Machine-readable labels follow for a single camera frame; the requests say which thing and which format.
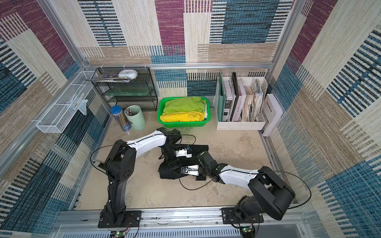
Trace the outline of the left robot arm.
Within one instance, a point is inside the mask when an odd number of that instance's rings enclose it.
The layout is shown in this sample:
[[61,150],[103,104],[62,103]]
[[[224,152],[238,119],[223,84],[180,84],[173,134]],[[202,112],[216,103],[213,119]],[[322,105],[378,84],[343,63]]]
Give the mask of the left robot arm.
[[157,147],[175,155],[173,145],[182,138],[180,131],[158,128],[153,133],[132,141],[117,140],[105,161],[108,199],[100,214],[99,228],[121,227],[126,222],[125,192],[127,181],[135,169],[136,159]]

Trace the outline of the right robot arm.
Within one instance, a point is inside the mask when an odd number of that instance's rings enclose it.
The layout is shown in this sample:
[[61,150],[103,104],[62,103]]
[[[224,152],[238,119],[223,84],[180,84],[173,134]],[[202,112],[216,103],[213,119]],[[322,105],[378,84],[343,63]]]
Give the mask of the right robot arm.
[[245,170],[217,163],[207,151],[202,151],[192,165],[182,166],[182,175],[209,177],[213,182],[237,185],[252,192],[243,196],[226,215],[232,223],[250,223],[267,214],[280,221],[295,198],[293,189],[267,166]]

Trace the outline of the black shorts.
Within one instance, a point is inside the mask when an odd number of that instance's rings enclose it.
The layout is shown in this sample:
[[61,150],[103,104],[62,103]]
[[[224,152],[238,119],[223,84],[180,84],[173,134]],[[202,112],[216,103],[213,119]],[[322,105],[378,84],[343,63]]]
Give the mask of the black shorts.
[[182,167],[200,166],[198,154],[208,151],[208,145],[164,145],[161,148],[162,155],[159,159],[164,159],[160,164],[158,172],[161,179],[178,179],[188,176],[181,172]]

